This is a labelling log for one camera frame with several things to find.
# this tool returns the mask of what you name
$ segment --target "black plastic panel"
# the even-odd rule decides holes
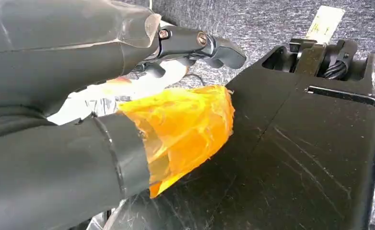
[[[158,198],[127,200],[120,229],[368,229],[375,107],[307,88],[375,98],[374,55],[363,80],[333,81],[262,67],[272,53],[227,85],[236,113],[225,146]]]

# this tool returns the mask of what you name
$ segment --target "screw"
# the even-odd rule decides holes
[[[159,31],[159,38],[160,39],[167,39],[169,38],[169,33],[167,30],[161,30]]]
[[[200,45],[205,46],[207,43],[207,36],[203,32],[198,33],[198,42]]]

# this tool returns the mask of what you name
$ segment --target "orange adhesive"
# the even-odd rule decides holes
[[[151,198],[215,154],[233,128],[231,96],[220,85],[167,89],[119,109],[143,135]]]

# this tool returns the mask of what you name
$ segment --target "black plastic pipe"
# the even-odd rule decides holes
[[[6,115],[0,128],[14,131],[0,137],[0,230],[66,230],[149,186],[142,139],[124,115],[62,126]]]

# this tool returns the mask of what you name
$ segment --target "white label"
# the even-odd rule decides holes
[[[306,39],[316,40],[320,44],[328,44],[336,31],[345,10],[320,6],[312,25],[306,34]]]

